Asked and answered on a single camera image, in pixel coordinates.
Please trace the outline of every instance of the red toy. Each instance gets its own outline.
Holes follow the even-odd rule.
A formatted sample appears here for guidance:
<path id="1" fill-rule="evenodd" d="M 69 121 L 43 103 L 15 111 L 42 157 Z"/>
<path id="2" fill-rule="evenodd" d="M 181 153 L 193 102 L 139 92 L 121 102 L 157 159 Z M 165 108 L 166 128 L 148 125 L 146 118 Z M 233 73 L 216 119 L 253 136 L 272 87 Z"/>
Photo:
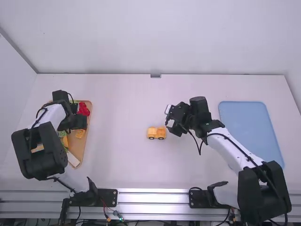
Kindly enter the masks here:
<path id="1" fill-rule="evenodd" d="M 82 114 L 87 117 L 90 115 L 90 111 L 84 102 L 79 102 L 79 111 L 77 112 L 77 114 Z"/>

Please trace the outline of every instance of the blue tray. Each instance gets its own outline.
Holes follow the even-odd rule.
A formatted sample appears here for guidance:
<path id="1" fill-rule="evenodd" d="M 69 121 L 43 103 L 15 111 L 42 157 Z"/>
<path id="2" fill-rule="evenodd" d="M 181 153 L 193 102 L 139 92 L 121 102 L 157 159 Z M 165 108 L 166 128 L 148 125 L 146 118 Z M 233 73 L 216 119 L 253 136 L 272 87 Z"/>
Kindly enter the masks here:
<path id="1" fill-rule="evenodd" d="M 262 102 L 222 101 L 222 123 L 243 146 L 265 161 L 285 167 L 267 107 Z"/>

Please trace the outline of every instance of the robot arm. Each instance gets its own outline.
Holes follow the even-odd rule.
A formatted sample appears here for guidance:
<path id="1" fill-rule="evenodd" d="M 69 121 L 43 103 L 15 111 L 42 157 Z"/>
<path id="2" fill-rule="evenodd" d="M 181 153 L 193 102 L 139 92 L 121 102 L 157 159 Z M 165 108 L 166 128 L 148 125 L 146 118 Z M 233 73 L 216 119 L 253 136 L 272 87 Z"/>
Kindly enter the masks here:
<path id="1" fill-rule="evenodd" d="M 86 129 L 87 117 L 76 114 L 77 106 L 70 104 L 68 93 L 52 93 L 53 101 L 41 107 L 36 120 L 27 129 L 12 134 L 12 142 L 22 174 L 27 179 L 55 179 L 75 193 L 87 192 L 90 184 L 68 165 L 68 157 L 57 131 Z M 32 151 L 38 145 L 43 150 Z"/>
<path id="2" fill-rule="evenodd" d="M 213 207 L 217 204 L 236 207 L 244 221 L 254 225 L 291 211 L 281 166 L 275 161 L 265 162 L 248 151 L 225 125 L 212 120 L 205 97 L 191 98 L 190 105 L 184 102 L 168 105 L 165 113 L 166 125 L 174 120 L 172 127 L 167 126 L 170 133 L 180 137 L 194 130 L 196 137 L 216 150 L 237 174 L 236 191 L 227 192 L 226 181 L 208 186 L 208 199 Z"/>

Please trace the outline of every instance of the yellow toy car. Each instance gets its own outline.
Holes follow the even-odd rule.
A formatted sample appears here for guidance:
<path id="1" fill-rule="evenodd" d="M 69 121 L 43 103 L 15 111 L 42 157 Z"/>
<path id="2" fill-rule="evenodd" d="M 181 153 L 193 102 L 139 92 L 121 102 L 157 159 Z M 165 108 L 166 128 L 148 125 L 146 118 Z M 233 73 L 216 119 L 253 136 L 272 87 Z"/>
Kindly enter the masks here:
<path id="1" fill-rule="evenodd" d="M 158 138 L 159 140 L 164 140 L 166 138 L 166 128 L 165 126 L 162 127 L 149 127 L 147 129 L 147 138 L 153 140 Z"/>

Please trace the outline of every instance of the black cable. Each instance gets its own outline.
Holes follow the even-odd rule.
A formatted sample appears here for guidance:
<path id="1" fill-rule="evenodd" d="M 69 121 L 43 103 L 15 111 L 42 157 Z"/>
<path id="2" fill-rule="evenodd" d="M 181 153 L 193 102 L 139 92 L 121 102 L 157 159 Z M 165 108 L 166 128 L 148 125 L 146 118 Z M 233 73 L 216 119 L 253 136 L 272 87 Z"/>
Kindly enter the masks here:
<path id="1" fill-rule="evenodd" d="M 68 185 L 66 185 L 63 181 L 61 181 L 59 178 L 56 178 L 56 177 L 51 177 L 51 178 L 47 178 L 47 179 L 45 179 L 45 180 L 54 180 L 54 182 L 58 182 L 58 183 L 60 183 L 61 185 L 63 185 L 64 187 L 66 187 L 66 188 L 68 188 L 71 192 L 73 192 L 73 193 L 75 193 L 76 194 L 76 191 L 73 189 L 73 188 L 71 188 L 71 187 L 69 187 Z"/>
<path id="2" fill-rule="evenodd" d="M 106 225 L 96 224 L 96 223 L 94 223 L 94 222 L 86 222 L 86 223 L 83 223 L 83 226 L 90 226 L 90 225 L 95 225 L 95 226 L 106 226 Z"/>
<path id="3" fill-rule="evenodd" d="M 81 209 L 80 209 L 80 206 L 79 206 L 79 215 L 78 215 L 78 217 L 76 219 L 76 222 L 79 220 L 80 214 L 81 214 Z"/>
<path id="4" fill-rule="evenodd" d="M 222 225 L 223 223 L 225 223 L 226 222 L 226 220 L 228 219 L 228 217 L 229 217 L 229 214 L 230 214 L 230 209 L 228 209 L 228 213 L 227 213 L 227 216 L 226 216 L 226 218 L 221 222 L 221 223 L 219 223 L 219 224 L 217 224 L 217 225 L 215 225 L 215 226 L 220 226 L 220 225 Z"/>
<path id="5" fill-rule="evenodd" d="M 66 134 L 71 134 L 71 129 L 66 130 L 65 129 Z"/>
<path id="6" fill-rule="evenodd" d="M 194 135 L 190 132 L 189 129 L 185 129 L 184 126 L 182 126 L 181 124 L 179 124 L 179 125 L 182 127 L 183 130 L 187 131 L 192 136 L 192 138 L 196 142 L 196 145 L 197 145 L 197 148 L 198 148 L 198 154 L 201 155 L 201 149 L 198 147 L 198 142 L 197 142 L 196 138 L 194 137 Z"/>
<path id="7" fill-rule="evenodd" d="M 192 187 L 192 188 L 189 189 L 188 193 L 190 194 L 190 192 L 191 192 L 192 190 L 200 190 L 200 191 L 202 191 L 203 189 L 202 189 L 202 188 L 199 188 L 199 187 Z M 190 195 L 190 196 L 191 196 L 191 198 L 192 198 L 194 201 L 200 202 L 200 200 L 197 200 L 197 199 L 196 199 L 195 197 L 193 197 L 192 195 Z"/>
<path id="8" fill-rule="evenodd" d="M 212 135 L 219 135 L 219 136 L 222 136 L 223 138 L 225 138 L 226 140 L 230 141 L 242 154 L 244 154 L 244 156 L 248 159 L 248 161 L 250 161 L 251 163 L 253 163 L 253 165 L 258 169 L 258 171 L 266 179 L 267 183 L 271 186 L 271 188 L 275 192 L 277 198 L 281 199 L 281 197 L 280 197 L 277 189 L 275 188 L 274 184 L 272 183 L 272 181 L 268 178 L 268 176 L 263 172 L 263 170 L 257 165 L 257 163 L 247 153 L 245 153 L 237 144 L 235 144 L 235 142 L 233 142 L 229 137 L 227 137 L 226 135 L 224 135 L 222 133 L 210 133 L 210 134 L 208 134 L 205 137 L 205 139 L 207 139 L 207 137 L 212 136 Z M 284 217 L 285 217 L 285 223 L 283 224 L 283 226 L 286 226 L 287 222 L 288 222 L 287 213 L 284 214 Z"/>
<path id="9" fill-rule="evenodd" d="M 29 145 L 28 145 L 28 147 L 29 147 L 29 151 L 30 151 L 30 152 L 31 152 L 31 150 L 32 150 L 32 129 L 39 123 L 39 121 L 41 120 L 41 118 L 42 118 L 42 117 L 46 114 L 46 112 L 48 111 L 47 108 L 44 108 L 44 107 L 40 108 L 40 109 L 38 110 L 38 112 L 37 112 L 36 118 L 38 117 L 38 114 L 39 114 L 39 112 L 40 112 L 41 110 L 44 110 L 44 112 L 43 112 L 43 113 L 41 114 L 41 116 L 33 123 L 32 127 L 31 127 L 31 129 L 30 129 L 30 131 L 29 131 Z"/>
<path id="10" fill-rule="evenodd" d="M 71 99 L 72 99 L 72 103 L 74 104 L 74 100 L 73 100 L 73 97 L 70 93 L 67 93 L 68 95 L 70 95 Z"/>
<path id="11" fill-rule="evenodd" d="M 272 222 L 273 224 L 277 225 L 277 226 L 284 226 L 284 225 L 285 225 L 285 224 L 284 224 L 284 225 L 278 224 L 277 222 L 273 221 L 272 219 L 270 219 L 269 221 Z"/>
<path id="12" fill-rule="evenodd" d="M 20 226 L 20 225 L 22 225 L 24 222 L 23 221 L 20 221 L 19 223 L 17 223 L 16 224 L 16 226 Z"/>
<path id="13" fill-rule="evenodd" d="M 126 223 L 135 223 L 135 222 L 148 222 L 148 221 L 157 221 L 157 222 L 162 222 L 162 223 L 165 223 L 165 224 L 169 224 L 169 222 L 167 221 L 163 221 L 163 220 L 130 220 L 130 221 L 125 221 Z M 118 222 L 116 224 L 114 223 L 111 223 L 111 226 L 115 226 L 115 225 L 118 225 L 118 224 L 121 224 L 122 222 Z"/>
<path id="14" fill-rule="evenodd" d="M 77 224 L 84 223 L 84 222 L 85 221 L 83 220 L 83 221 L 76 222 L 75 224 L 77 225 Z"/>

